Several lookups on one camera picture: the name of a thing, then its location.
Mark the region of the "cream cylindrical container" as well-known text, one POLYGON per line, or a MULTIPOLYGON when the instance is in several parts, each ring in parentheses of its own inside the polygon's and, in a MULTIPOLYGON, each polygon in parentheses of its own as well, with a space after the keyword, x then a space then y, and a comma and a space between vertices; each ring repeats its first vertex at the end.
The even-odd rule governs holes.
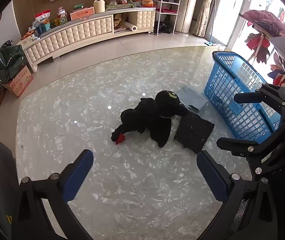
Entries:
POLYGON ((93 6, 96 14, 103 13, 106 10, 106 3, 104 0, 94 0, 93 6))

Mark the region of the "pink clothes pile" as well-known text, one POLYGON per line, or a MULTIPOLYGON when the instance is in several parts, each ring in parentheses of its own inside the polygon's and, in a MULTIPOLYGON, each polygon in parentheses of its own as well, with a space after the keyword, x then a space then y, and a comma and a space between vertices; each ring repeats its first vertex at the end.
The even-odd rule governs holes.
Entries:
POLYGON ((248 10, 242 14, 245 18, 254 21, 272 37, 285 37, 285 24, 281 22, 272 12, 266 10, 248 10))

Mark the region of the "white paper roll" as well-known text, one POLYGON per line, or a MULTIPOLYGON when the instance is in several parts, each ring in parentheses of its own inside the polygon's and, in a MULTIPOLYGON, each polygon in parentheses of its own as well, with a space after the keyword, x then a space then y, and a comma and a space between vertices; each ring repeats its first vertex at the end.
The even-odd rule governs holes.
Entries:
POLYGON ((137 29, 138 29, 136 25, 131 24, 130 22, 125 22, 124 26, 131 31, 137 31, 137 29))

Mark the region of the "wooden clothes drying rack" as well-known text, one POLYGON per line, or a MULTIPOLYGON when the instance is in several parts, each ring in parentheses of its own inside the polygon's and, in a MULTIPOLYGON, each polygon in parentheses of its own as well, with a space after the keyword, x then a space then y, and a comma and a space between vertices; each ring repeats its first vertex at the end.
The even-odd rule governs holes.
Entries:
POLYGON ((247 20, 249 23, 251 23, 251 26, 259 32, 258 36, 256 35, 253 37, 253 35, 251 35, 251 37, 245 41, 245 43, 250 43, 250 49, 254 51, 247 61, 256 61, 261 47, 263 47, 263 49, 267 49, 267 47, 264 47, 263 44, 266 45, 267 40, 270 40, 273 37, 280 37, 280 32, 278 28, 271 23, 252 20, 242 14, 239 14, 239 17, 247 20))

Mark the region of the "blue plastic basket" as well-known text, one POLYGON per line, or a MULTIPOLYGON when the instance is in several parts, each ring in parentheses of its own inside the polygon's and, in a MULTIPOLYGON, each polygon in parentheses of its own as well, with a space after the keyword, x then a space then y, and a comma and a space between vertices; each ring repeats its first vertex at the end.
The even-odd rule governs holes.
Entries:
POLYGON ((214 51, 212 58, 204 94, 236 139, 263 142, 278 129, 281 119, 258 96, 265 79, 234 52, 214 51))

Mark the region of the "pink storage box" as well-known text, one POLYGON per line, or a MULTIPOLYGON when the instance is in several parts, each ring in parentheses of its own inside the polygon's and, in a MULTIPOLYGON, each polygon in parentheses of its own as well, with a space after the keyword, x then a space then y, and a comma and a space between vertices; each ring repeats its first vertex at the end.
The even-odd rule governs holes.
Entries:
POLYGON ((81 18, 89 17, 93 15, 94 13, 95 13, 94 7, 82 8, 82 9, 74 10, 70 14, 70 18, 72 21, 74 21, 74 20, 78 20, 81 18))

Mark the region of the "white floor air conditioner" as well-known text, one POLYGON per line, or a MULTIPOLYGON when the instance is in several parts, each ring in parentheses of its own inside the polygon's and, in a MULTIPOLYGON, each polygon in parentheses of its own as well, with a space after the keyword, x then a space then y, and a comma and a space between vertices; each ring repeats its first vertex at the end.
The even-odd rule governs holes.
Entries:
POLYGON ((177 21, 174 32, 187 36, 193 20, 194 9, 197 0, 180 0, 177 21))

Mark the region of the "beige patterned curtain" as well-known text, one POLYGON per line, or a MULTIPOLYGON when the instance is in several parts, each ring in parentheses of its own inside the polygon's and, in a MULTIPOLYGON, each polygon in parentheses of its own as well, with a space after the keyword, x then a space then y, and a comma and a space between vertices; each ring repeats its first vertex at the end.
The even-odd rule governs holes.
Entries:
POLYGON ((200 12, 196 20, 196 26, 194 29, 194 35, 198 37, 204 37, 209 20, 209 13, 212 0, 203 0, 200 12))

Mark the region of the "cream tufted tv cabinet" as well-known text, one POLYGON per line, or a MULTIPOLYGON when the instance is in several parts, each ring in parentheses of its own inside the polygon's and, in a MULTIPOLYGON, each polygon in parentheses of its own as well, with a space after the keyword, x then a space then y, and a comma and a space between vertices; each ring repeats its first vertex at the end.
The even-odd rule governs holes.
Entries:
POLYGON ((74 20, 53 28, 41 35, 28 45, 23 46, 24 54, 28 60, 30 71, 35 73, 38 64, 85 46, 106 41, 113 38, 152 33, 155 23, 155 8, 124 8, 93 14, 89 17, 74 20), (131 31, 124 26, 124 30, 116 31, 114 19, 118 14, 128 16, 126 22, 137 26, 137 31, 131 31))

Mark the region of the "dark green bag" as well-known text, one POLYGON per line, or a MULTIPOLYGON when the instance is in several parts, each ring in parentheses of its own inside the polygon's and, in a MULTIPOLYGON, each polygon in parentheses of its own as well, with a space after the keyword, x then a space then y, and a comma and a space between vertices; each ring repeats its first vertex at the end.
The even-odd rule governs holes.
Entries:
POLYGON ((27 58, 21 45, 0 48, 0 85, 11 81, 25 65, 27 58))

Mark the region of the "orange bag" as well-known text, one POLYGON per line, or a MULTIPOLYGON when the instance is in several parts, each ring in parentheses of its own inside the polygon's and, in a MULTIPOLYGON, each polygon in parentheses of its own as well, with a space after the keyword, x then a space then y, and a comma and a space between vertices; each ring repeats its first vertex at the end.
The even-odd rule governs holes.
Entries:
POLYGON ((153 7, 154 3, 153 0, 142 0, 142 6, 146 8, 153 7))

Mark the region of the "printed cardboard box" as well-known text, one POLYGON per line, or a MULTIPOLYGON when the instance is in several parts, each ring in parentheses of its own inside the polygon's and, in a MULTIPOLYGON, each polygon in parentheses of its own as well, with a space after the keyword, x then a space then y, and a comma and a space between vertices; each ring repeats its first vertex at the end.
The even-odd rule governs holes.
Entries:
POLYGON ((24 66, 10 82, 4 84, 4 87, 11 94, 19 98, 32 80, 33 76, 28 66, 24 66))

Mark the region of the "grey blue cloth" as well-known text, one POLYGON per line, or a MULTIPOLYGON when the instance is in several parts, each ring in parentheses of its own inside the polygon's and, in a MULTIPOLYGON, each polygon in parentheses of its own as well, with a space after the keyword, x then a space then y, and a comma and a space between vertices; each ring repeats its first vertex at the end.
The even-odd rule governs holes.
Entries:
POLYGON ((199 114, 200 111, 208 104, 208 100, 206 98, 187 86, 183 86, 179 89, 177 96, 186 108, 195 114, 199 114))

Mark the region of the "black dragon plush toy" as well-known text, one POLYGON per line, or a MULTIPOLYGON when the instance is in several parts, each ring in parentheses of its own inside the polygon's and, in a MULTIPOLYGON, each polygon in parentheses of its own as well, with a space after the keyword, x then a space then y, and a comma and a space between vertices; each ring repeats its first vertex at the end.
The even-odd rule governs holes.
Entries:
POLYGON ((125 141, 128 132, 149 131, 151 139, 159 148, 166 145, 171 132, 171 118, 186 116, 189 110, 181 103, 177 94, 169 90, 160 91, 155 98, 141 98, 135 108, 123 111, 122 124, 111 134, 116 144, 125 141))

